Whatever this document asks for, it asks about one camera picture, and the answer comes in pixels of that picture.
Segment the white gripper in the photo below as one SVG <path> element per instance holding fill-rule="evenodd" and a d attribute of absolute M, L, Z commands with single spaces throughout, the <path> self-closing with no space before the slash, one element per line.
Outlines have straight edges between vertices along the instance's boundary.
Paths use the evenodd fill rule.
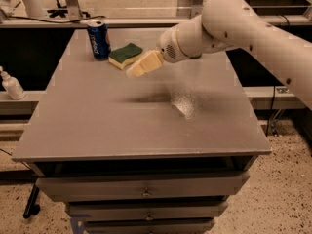
<path fill-rule="evenodd" d="M 165 30 L 157 42 L 157 50 L 150 50 L 143 54 L 126 71 L 130 78 L 137 78 L 150 73 L 163 66 L 164 60 L 169 63 L 177 63 L 185 60 L 186 55 L 180 49 L 177 42 L 177 27 Z"/>

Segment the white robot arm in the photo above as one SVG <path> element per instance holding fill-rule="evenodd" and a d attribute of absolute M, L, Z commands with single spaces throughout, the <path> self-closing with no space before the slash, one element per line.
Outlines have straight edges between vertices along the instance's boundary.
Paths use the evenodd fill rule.
<path fill-rule="evenodd" d="M 127 70 L 140 77 L 202 54 L 241 48 L 312 108 L 312 44 L 264 21 L 245 0 L 207 0 L 202 13 L 160 36 Z"/>

